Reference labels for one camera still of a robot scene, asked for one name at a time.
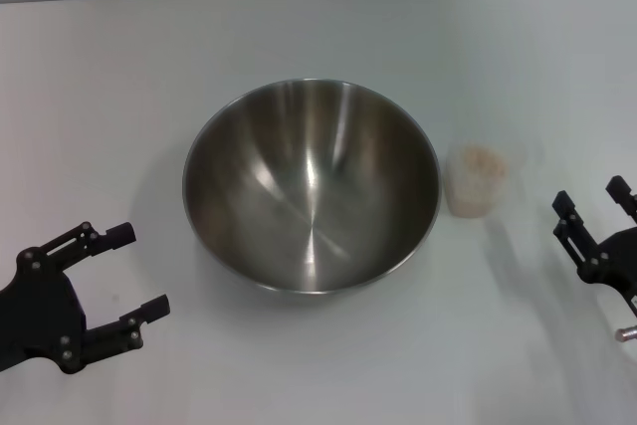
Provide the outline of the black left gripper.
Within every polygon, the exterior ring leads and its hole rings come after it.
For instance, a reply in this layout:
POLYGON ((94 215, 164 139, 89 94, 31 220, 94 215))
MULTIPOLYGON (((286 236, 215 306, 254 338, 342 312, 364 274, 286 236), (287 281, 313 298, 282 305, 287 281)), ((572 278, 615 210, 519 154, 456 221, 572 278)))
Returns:
POLYGON ((74 264, 136 241, 125 222, 100 234, 90 222, 40 248, 21 252, 16 273, 1 290, 1 369, 32 358, 47 358, 67 373, 143 347, 140 327, 170 314, 159 296, 108 324, 86 330, 86 317, 69 278, 74 264))

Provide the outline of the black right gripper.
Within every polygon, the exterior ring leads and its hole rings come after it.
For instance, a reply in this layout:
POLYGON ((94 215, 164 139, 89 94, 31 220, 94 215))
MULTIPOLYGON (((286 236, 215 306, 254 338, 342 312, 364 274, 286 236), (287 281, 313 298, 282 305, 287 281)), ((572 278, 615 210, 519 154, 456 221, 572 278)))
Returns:
MULTIPOLYGON (((613 176, 606 192, 637 222, 636 194, 622 176, 613 176)), ((586 284, 612 288, 636 315, 636 228, 614 233, 597 243, 565 191, 557 193, 552 208, 559 218, 553 235, 575 264, 580 279, 586 284)))

